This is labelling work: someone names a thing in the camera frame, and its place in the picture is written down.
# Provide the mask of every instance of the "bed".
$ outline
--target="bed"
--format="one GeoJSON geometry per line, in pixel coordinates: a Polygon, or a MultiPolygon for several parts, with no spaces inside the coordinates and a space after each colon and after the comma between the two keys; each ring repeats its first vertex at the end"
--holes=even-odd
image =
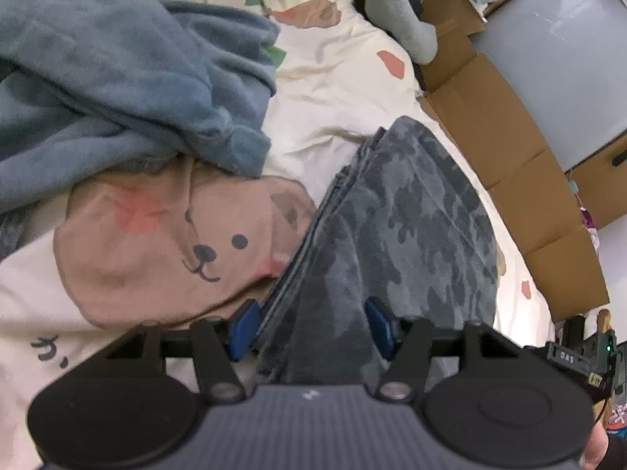
{"type": "MultiPolygon", "coordinates": [[[[421,88],[407,53],[355,10],[353,0],[190,0],[267,15],[280,34],[272,50],[277,93],[263,131],[272,147],[263,174],[300,182],[318,206],[359,144],[401,115],[424,124],[476,189],[502,254],[494,328],[519,345],[554,339],[546,301],[537,290],[488,192],[462,153],[421,108],[421,88]]],[[[0,466],[31,470],[39,458],[24,416],[35,394],[118,337],[96,327],[68,295],[55,257],[55,228],[65,222],[70,192],[41,203],[23,247],[0,262],[0,466]]],[[[254,362],[238,363],[251,383],[254,362]]],[[[168,372],[195,388],[190,363],[168,372]]]]}

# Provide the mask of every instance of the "bear nose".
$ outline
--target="bear nose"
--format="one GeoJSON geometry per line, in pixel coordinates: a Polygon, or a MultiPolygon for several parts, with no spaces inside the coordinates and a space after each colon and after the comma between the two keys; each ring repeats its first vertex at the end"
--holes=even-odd
{"type": "Polygon", "coordinates": [[[200,261],[204,261],[205,263],[211,263],[217,258],[216,251],[209,246],[197,245],[194,246],[194,254],[200,261]]]}

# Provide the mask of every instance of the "black sleeve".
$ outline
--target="black sleeve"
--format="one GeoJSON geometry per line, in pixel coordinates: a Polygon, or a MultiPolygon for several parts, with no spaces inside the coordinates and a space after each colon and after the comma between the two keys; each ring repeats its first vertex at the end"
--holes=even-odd
{"type": "Polygon", "coordinates": [[[609,445],[603,461],[596,470],[623,470],[627,468],[627,438],[608,435],[609,445]]]}

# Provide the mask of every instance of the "human hand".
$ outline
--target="human hand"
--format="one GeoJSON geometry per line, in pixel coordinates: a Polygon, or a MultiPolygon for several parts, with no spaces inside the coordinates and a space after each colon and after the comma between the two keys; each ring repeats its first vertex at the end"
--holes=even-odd
{"type": "Polygon", "coordinates": [[[588,443],[585,445],[584,454],[581,458],[581,468],[583,470],[596,469],[607,453],[608,444],[609,440],[603,422],[597,422],[590,433],[588,443]]]}

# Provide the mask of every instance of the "gray camouflage fabric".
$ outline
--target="gray camouflage fabric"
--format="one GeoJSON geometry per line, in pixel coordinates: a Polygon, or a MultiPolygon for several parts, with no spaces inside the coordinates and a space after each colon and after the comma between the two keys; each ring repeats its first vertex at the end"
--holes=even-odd
{"type": "MultiPolygon", "coordinates": [[[[468,179],[422,124],[380,129],[335,178],[265,304],[258,375],[276,383],[366,383],[385,370],[364,301],[436,326],[492,325],[497,246],[468,179]]],[[[428,386],[454,373],[439,359],[428,386]]]]}

